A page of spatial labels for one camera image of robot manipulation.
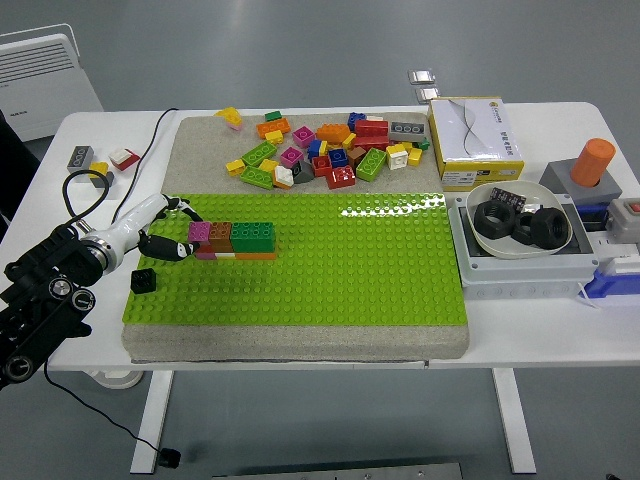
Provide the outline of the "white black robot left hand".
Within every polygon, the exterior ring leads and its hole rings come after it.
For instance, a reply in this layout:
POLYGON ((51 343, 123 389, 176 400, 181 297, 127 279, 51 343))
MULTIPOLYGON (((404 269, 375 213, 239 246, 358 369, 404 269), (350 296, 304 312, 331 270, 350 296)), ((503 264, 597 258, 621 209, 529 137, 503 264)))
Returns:
POLYGON ((166 210, 179 210, 193 221, 202 220, 186 200, 164 194, 151 195, 104 233, 104 239, 110 246, 108 251, 115 255, 114 267, 122 263, 126 253, 135 249, 153 259, 177 262, 193 255, 200 248, 201 243, 198 241, 177 242, 148 233, 150 225, 166 210))

